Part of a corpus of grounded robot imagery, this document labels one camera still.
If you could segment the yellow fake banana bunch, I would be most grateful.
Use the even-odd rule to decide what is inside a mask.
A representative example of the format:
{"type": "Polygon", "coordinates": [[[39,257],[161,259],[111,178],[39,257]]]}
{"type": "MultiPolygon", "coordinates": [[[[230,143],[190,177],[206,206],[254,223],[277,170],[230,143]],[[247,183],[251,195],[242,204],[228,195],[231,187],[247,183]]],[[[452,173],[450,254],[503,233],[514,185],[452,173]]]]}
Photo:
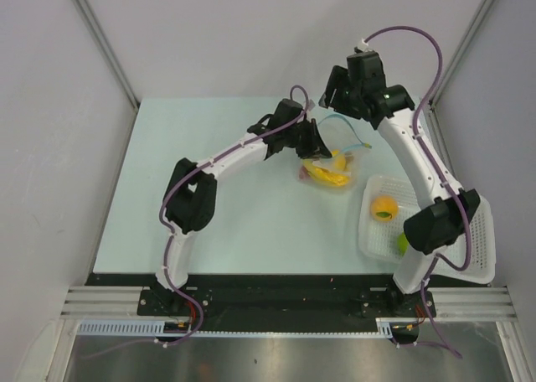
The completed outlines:
{"type": "Polygon", "coordinates": [[[322,167],[319,162],[303,160],[301,166],[304,173],[312,181],[322,186],[342,188],[352,180],[344,160],[330,162],[326,168],[322,167]]]}

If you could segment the orange fake fruit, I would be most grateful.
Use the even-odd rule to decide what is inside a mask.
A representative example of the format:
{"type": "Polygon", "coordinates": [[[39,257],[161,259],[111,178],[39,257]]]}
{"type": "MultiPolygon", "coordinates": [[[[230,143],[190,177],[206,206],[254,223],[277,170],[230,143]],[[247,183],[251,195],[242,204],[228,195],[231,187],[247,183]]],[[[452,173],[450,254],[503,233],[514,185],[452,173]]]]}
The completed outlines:
{"type": "Polygon", "coordinates": [[[398,202],[389,195],[378,195],[369,206],[372,218],[378,222],[390,222],[399,214],[398,202]]]}

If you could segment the green fake apple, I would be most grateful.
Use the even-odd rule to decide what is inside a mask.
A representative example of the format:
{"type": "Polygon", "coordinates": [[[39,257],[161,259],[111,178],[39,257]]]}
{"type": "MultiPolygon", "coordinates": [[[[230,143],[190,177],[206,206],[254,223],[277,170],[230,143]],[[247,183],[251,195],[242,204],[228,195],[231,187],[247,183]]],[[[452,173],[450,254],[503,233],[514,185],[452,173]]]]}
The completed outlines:
{"type": "Polygon", "coordinates": [[[401,233],[396,240],[397,248],[399,250],[399,253],[404,256],[406,251],[408,250],[410,243],[406,238],[405,233],[401,233]]]}

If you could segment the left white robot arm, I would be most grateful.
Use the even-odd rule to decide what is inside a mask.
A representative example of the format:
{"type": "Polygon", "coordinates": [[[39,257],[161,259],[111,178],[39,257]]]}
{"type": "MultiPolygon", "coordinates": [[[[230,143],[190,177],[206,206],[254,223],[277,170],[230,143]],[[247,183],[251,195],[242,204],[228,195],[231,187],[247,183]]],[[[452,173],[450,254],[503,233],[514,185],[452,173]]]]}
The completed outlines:
{"type": "Polygon", "coordinates": [[[166,314],[180,312],[185,301],[201,308],[180,288],[188,281],[196,236],[214,217],[218,186],[224,178],[285,148],[293,149],[300,158],[332,156],[320,136],[317,122],[307,118],[313,107],[310,99],[302,105],[285,98],[273,113],[249,126],[244,136],[222,152],[199,162],[183,158],[176,163],[158,213],[168,238],[156,273],[162,288],[155,303],[166,314]]]}

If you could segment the clear zip top bag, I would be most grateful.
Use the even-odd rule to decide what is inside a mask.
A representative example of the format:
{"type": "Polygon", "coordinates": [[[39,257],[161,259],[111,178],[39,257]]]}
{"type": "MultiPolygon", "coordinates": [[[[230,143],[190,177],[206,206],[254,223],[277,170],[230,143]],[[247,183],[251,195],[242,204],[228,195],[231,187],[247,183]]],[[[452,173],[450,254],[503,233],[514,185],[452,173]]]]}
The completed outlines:
{"type": "Polygon", "coordinates": [[[332,157],[302,159],[298,179],[322,188],[351,188],[372,145],[363,141],[353,123],[340,114],[328,115],[317,125],[332,157]]]}

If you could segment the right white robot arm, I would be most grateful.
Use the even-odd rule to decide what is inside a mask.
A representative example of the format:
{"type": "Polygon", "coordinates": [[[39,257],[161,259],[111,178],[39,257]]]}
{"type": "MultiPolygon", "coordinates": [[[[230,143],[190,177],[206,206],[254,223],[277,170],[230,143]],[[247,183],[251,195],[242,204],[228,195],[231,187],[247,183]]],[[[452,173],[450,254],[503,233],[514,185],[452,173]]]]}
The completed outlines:
{"type": "Polygon", "coordinates": [[[409,246],[383,299],[394,315],[405,316],[422,300],[446,247],[470,236],[481,198],[449,175],[428,147],[415,103],[402,85],[387,85],[377,52],[355,49],[346,66],[334,66],[319,104],[368,122],[394,151],[415,191],[420,210],[404,222],[409,246]]]}

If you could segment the yellow fake pear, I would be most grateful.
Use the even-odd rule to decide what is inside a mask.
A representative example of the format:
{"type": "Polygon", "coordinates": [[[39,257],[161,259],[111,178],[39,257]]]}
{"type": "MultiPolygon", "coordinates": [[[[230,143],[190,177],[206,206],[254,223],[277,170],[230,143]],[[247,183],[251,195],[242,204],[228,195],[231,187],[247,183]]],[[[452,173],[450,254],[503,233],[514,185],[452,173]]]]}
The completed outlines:
{"type": "Polygon", "coordinates": [[[332,158],[329,160],[329,168],[338,173],[344,173],[346,171],[347,160],[343,153],[339,150],[332,151],[332,158]]]}

